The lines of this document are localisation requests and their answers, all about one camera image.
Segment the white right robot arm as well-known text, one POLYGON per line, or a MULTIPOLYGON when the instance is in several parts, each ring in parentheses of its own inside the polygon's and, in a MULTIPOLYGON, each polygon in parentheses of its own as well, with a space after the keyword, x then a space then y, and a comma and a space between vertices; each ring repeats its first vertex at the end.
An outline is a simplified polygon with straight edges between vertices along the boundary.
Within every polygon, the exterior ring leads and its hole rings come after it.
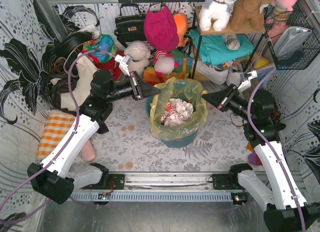
POLYGON ((271 119, 272 94, 257 89, 246 101, 231 84, 221 91, 204 94, 202 98, 218 110, 231 111, 246 121, 244 135, 260 159, 270 185, 258 179, 247 163, 231 166, 229 181, 249 192, 261 207, 270 232, 306 231, 319 217, 319 211, 315 204, 307 202, 290 172, 279 133, 271 119))

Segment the teal trash bin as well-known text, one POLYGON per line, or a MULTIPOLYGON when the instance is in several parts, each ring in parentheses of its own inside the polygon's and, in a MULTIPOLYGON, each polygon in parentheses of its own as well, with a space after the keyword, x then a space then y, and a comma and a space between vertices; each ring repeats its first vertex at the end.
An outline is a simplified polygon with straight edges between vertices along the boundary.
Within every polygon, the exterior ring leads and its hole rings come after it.
MULTIPOLYGON (((150 118, 151 103, 153 101, 153 98, 154 98, 153 96, 150 96, 146 99, 145 111, 148 118, 150 118)), ((197 133, 198 131, 195 131, 191 135, 188 135, 186 137, 183 137, 177 140, 169 140, 169 141, 161 140, 161 141, 169 148, 183 148, 190 145, 196 139, 197 133)))

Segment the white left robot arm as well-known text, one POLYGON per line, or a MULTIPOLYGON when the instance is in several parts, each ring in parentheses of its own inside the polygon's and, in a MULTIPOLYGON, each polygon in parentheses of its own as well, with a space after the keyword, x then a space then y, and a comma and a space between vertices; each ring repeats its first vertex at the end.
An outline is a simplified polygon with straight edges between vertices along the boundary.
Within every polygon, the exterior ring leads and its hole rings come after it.
POLYGON ((113 110, 113 102, 127 97, 139 101, 160 93, 160 89, 142 80, 135 71, 122 81, 115 81, 108 70, 96 71, 90 82, 89 96, 77 110, 69 131, 45 159, 28 167, 33 190, 61 205, 75 190, 113 187, 114 182, 105 166, 94 162, 71 172, 71 165, 94 133, 109 131, 105 120, 113 110))

